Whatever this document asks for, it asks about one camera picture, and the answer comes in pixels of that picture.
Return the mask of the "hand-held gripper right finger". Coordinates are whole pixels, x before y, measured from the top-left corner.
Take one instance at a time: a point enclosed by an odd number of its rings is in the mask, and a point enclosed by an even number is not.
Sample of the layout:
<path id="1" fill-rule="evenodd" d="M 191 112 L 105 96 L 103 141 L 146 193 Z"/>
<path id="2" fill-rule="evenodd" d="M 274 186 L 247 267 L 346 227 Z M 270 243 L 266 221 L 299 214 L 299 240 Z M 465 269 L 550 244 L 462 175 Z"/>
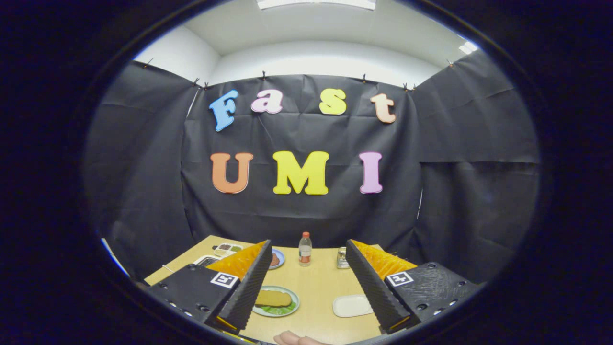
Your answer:
<path id="1" fill-rule="evenodd" d="M 386 334 L 440 318 L 479 288 L 437 262 L 412 264 L 357 240 L 346 242 L 346 260 Z"/>

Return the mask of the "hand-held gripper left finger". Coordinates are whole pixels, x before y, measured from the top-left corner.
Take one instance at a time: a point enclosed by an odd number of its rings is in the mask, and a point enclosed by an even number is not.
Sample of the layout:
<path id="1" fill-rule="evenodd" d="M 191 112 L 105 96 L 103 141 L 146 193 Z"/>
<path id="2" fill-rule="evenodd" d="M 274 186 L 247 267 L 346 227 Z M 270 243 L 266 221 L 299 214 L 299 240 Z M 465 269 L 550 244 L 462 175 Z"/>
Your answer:
<path id="1" fill-rule="evenodd" d="M 188 264 L 148 293 L 188 319 L 237 335 L 247 327 L 272 258 L 271 241 L 262 241 L 213 264 Z"/>

